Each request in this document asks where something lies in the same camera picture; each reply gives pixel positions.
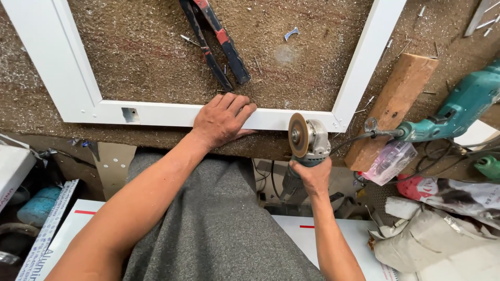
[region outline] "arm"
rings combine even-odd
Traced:
[[[328,180],[332,160],[328,157],[312,168],[304,167],[297,161],[291,161],[290,166],[302,178],[311,200],[317,259],[321,274],[326,280],[332,281],[364,281],[365,276],[335,222],[330,204]]]
[[[162,218],[177,192],[212,149],[253,130],[241,129],[257,109],[246,96],[217,95],[177,146],[125,185],[75,236],[47,281],[118,280],[135,244]]]

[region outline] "pliers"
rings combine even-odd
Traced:
[[[233,92],[233,85],[231,85],[226,77],[226,74],[224,74],[224,71],[217,64],[216,58],[212,54],[212,50],[210,50],[210,47],[205,40],[199,20],[206,20],[215,32],[217,40],[228,59],[229,67],[236,77],[236,81],[240,85],[248,82],[251,78],[250,74],[235,48],[233,39],[222,27],[221,22],[214,13],[214,10],[210,7],[208,0],[179,0],[179,3],[182,10],[184,10],[184,14],[189,21],[192,30],[194,31],[194,35],[196,35],[196,38],[198,39],[206,64],[210,67],[213,75],[215,75],[215,78],[222,85],[224,91]]]

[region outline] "angle grinder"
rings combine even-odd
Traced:
[[[305,167],[314,167],[330,155],[328,131],[323,123],[316,119],[305,120],[300,113],[295,113],[290,119],[288,141],[293,152],[291,159]],[[288,165],[279,200],[287,204],[301,204],[307,197],[301,176]]]

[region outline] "blue container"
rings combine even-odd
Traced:
[[[50,186],[40,190],[17,211],[17,218],[23,224],[42,227],[56,204],[60,193],[61,188],[57,186]]]

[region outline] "white aluminum frame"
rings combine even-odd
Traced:
[[[192,127],[202,105],[105,100],[67,0],[1,0],[64,122]],[[406,0],[374,0],[331,112],[259,108],[245,129],[288,130],[292,114],[344,133]],[[124,110],[138,119],[125,118]]]

